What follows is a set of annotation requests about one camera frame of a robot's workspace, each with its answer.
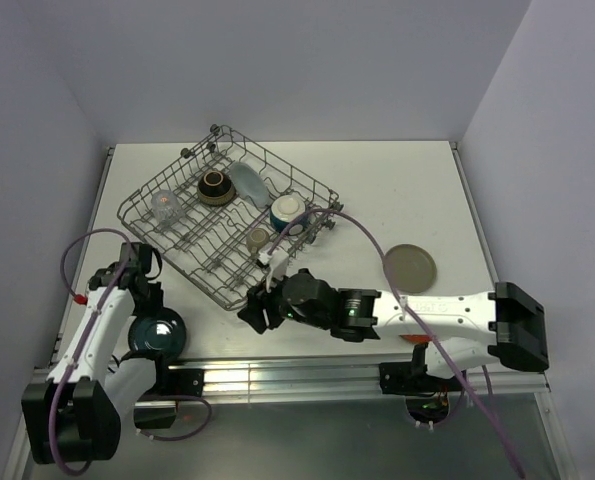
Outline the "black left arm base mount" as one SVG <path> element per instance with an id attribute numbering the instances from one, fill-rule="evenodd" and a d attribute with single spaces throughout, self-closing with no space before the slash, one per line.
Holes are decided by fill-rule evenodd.
<path id="1" fill-rule="evenodd" d="M 202 397 L 205 371 L 200 368 L 170 368 L 163 387 L 144 394 L 133 411 L 141 430 L 164 430 L 176 420 L 180 397 Z"/>

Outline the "clear drinking glass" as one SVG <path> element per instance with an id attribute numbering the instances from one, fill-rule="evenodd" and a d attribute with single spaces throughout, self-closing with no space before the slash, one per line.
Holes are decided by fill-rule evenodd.
<path id="1" fill-rule="evenodd" d="M 171 190 L 159 190 L 152 195 L 151 208 L 157 223 L 170 225 L 178 220 L 182 208 L 178 198 Z"/>

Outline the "grey round plate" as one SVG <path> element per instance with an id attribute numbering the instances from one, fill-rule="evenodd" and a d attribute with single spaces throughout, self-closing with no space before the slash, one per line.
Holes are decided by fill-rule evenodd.
<path id="1" fill-rule="evenodd" d="M 428 291 L 437 278 L 433 257 L 414 244 L 399 244 L 390 248 L 385 254 L 384 265 L 395 287 L 407 294 Z"/>

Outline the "light blue scalloped plate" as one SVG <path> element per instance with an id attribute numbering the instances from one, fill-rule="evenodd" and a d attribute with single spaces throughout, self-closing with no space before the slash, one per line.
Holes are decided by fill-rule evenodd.
<path id="1" fill-rule="evenodd" d="M 237 193 L 257 208 L 270 203 L 270 194 L 261 176 L 248 164 L 235 162 L 229 168 L 229 175 Z"/>

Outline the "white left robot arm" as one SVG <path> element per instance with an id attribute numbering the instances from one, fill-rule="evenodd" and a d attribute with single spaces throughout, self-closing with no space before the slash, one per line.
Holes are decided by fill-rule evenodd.
<path id="1" fill-rule="evenodd" d="M 167 368 L 181 355 L 187 330 L 165 307 L 151 272 L 162 265 L 152 246 L 123 243 L 119 260 L 90 278 L 85 311 L 66 352 L 46 380 L 29 384 L 22 396 L 36 463 L 110 459 L 122 420 L 137 401 L 170 391 Z"/>

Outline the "orange round plate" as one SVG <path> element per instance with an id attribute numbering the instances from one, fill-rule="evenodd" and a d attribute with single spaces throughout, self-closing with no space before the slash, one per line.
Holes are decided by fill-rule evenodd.
<path id="1" fill-rule="evenodd" d="M 430 337 L 427 335 L 401 335 L 401 338 L 414 345 L 430 342 Z"/>

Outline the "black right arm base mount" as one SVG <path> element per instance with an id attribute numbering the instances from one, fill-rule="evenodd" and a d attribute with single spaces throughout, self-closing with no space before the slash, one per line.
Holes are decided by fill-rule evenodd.
<path id="1" fill-rule="evenodd" d="M 381 393 L 403 397 L 409 422 L 417 429 L 434 431 L 465 403 L 465 389 L 455 377 L 417 372 L 412 362 L 384 362 L 378 370 Z"/>

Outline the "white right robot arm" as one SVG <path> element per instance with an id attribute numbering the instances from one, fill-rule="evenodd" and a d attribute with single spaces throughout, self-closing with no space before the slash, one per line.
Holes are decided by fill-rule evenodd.
<path id="1" fill-rule="evenodd" d="M 351 343 L 426 336 L 412 358 L 380 367 L 385 394 L 459 391 L 469 369 L 493 363 L 524 372 L 549 366 L 545 309 L 512 282 L 465 296 L 412 296 L 388 291 L 335 289 L 301 269 L 262 281 L 246 293 L 238 318 L 258 334 L 293 321 Z"/>

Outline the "dark teal plate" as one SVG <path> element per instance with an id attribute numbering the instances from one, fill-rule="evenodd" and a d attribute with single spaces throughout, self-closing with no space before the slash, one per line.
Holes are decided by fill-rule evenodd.
<path id="1" fill-rule="evenodd" d="M 174 310 L 162 308 L 136 317 L 128 330 L 131 351 L 152 350 L 169 359 L 179 358 L 187 342 L 186 324 Z"/>

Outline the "brown bowl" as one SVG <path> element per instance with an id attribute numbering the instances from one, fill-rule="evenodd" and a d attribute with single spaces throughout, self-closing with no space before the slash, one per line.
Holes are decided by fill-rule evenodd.
<path id="1" fill-rule="evenodd" d="M 197 184 L 199 200 L 209 206 L 223 206 L 235 197 L 230 177 L 219 170 L 206 171 Z"/>

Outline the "grey ceramic mug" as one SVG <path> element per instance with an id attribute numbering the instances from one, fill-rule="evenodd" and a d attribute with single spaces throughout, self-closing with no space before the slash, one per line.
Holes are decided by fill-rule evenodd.
<path id="1" fill-rule="evenodd" d="M 258 254 L 270 244 L 270 233 L 262 227 L 251 229 L 245 238 L 245 246 L 251 257 L 257 257 Z"/>

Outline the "teal bowl cream inside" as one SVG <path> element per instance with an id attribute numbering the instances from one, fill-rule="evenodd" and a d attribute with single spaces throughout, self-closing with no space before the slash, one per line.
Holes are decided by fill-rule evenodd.
<path id="1" fill-rule="evenodd" d="M 281 233 L 291 221 L 305 212 L 306 205 L 299 196 L 295 194 L 282 195 L 272 203 L 269 221 L 273 229 Z"/>

